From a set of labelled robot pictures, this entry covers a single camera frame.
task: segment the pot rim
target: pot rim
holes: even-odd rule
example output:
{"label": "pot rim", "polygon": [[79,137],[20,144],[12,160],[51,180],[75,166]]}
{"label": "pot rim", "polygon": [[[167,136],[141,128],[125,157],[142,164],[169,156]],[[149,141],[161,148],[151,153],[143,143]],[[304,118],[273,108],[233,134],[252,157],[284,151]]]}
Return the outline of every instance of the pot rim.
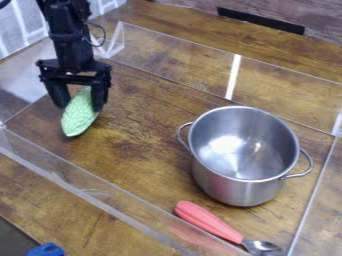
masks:
{"label": "pot rim", "polygon": [[[194,133],[194,129],[197,127],[197,124],[198,122],[207,116],[210,115],[211,113],[217,112],[217,111],[221,111],[223,109],[249,109],[249,110],[254,110],[254,111],[258,111],[260,113],[273,117],[281,124],[282,126],[288,129],[289,133],[292,134],[292,137],[294,139],[294,143],[296,143],[296,155],[294,155],[294,159],[293,159],[293,162],[292,164],[288,166],[288,168],[285,169],[285,171],[282,173],[280,173],[278,175],[276,176],[272,176],[269,178],[265,178],[265,179],[239,179],[239,178],[234,178],[234,177],[230,177],[227,175],[223,175],[222,173],[219,173],[218,171],[215,171],[205,162],[203,160],[199,158],[199,156],[197,155],[195,151],[194,151],[194,146],[193,146],[193,142],[191,142],[191,138],[193,138],[193,133]],[[246,183],[261,183],[261,182],[268,182],[268,181],[273,181],[273,180],[277,180],[280,178],[282,178],[290,171],[292,169],[294,168],[297,162],[298,162],[298,158],[300,158],[300,140],[298,140],[298,137],[293,131],[293,129],[289,127],[289,125],[285,123],[285,121],[276,115],[273,115],[270,112],[260,109],[260,108],[254,108],[254,107],[248,107],[248,106],[225,106],[225,107],[219,107],[219,108],[215,108],[215,109],[211,109],[210,111],[205,112],[198,118],[197,120],[194,121],[193,125],[191,125],[191,128],[190,128],[190,131],[189,131],[189,146],[190,146],[190,150],[191,150],[191,154],[194,155],[194,157],[197,158],[197,160],[199,161],[199,163],[207,168],[207,170],[210,170],[211,172],[214,172],[217,175],[222,176],[223,178],[226,179],[230,179],[230,180],[235,180],[235,181],[239,181],[239,182],[246,182]]]}

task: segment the blue object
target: blue object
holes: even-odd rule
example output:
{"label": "blue object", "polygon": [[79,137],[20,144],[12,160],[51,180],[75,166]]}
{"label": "blue object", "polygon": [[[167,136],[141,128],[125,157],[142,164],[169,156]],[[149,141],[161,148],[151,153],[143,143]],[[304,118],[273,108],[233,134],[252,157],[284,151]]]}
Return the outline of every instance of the blue object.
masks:
{"label": "blue object", "polygon": [[64,250],[54,243],[46,243],[31,249],[26,256],[66,256]]}

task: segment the red spoon handle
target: red spoon handle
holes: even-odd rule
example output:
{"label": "red spoon handle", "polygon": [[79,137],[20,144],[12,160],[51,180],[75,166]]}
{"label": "red spoon handle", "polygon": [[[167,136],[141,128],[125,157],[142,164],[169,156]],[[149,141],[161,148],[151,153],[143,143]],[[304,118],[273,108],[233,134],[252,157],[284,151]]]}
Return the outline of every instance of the red spoon handle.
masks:
{"label": "red spoon handle", "polygon": [[197,204],[187,201],[179,201],[175,207],[175,213],[183,220],[211,234],[237,244],[242,243],[243,235]]}

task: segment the green cloth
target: green cloth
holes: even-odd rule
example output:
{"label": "green cloth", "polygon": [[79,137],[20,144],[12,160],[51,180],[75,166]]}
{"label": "green cloth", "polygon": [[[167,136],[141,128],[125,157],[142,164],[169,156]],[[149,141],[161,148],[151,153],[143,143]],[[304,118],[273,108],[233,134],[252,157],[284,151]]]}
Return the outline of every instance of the green cloth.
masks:
{"label": "green cloth", "polygon": [[86,87],[70,101],[62,117],[62,129],[68,137],[81,135],[91,126],[99,112],[94,111],[91,87]]}

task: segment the stainless steel pot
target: stainless steel pot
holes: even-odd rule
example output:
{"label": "stainless steel pot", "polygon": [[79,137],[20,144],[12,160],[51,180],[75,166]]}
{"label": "stainless steel pot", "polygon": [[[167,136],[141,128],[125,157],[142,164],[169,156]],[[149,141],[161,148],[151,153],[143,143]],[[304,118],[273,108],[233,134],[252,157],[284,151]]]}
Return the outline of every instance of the stainless steel pot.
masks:
{"label": "stainless steel pot", "polygon": [[[189,145],[182,130],[190,126]],[[313,160],[298,138],[274,115],[252,107],[222,107],[206,112],[177,131],[193,154],[193,176],[205,192],[235,206],[256,206],[280,193],[286,179],[313,170]],[[309,160],[304,173],[289,175],[300,152]]]}

